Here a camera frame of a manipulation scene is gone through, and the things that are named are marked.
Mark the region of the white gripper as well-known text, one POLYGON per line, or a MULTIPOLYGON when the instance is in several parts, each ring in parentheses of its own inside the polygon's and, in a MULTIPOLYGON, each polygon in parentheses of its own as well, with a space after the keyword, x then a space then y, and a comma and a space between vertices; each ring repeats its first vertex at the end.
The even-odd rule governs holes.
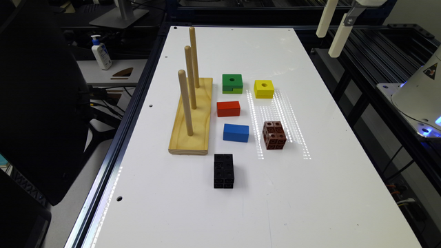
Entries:
MULTIPOLYGON (((338 58, 342 52, 342 49, 349 38, 353 25, 356 19, 362 14, 362 12, 368 7, 380 7, 387 0, 353 0, 351 9, 347 14, 344 14, 342 21, 338 27, 336 35, 331 43, 328 54, 331 58, 338 58)), ((316 36, 318 38, 324 38, 329 29, 332 17, 334 15, 338 0, 328 0, 326 6, 322 12, 318 28, 316 30, 316 36)))

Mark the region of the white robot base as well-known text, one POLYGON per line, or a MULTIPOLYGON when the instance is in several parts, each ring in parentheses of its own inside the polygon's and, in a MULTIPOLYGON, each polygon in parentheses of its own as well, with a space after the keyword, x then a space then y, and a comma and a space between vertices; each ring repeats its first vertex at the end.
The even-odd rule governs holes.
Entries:
POLYGON ((377 88, 420 138, 440 138, 440 49, 404 83, 377 88))

